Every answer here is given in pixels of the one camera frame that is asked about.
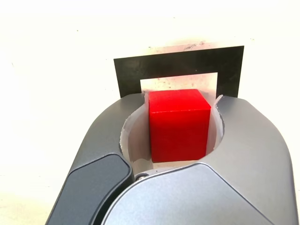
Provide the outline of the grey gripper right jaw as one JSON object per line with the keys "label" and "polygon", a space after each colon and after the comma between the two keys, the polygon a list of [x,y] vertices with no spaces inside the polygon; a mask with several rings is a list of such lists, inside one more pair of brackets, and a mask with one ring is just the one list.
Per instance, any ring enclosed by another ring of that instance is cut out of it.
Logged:
{"label": "grey gripper right jaw", "polygon": [[104,225],[291,225],[293,167],[278,129],[248,101],[220,97],[218,146],[123,191]]}

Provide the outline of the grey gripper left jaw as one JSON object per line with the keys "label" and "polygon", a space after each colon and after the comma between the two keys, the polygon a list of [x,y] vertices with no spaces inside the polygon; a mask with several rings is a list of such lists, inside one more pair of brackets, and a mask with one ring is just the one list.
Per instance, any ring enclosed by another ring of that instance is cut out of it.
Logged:
{"label": "grey gripper left jaw", "polygon": [[47,219],[49,225],[99,225],[113,201],[153,168],[148,95],[127,95],[92,123]]}

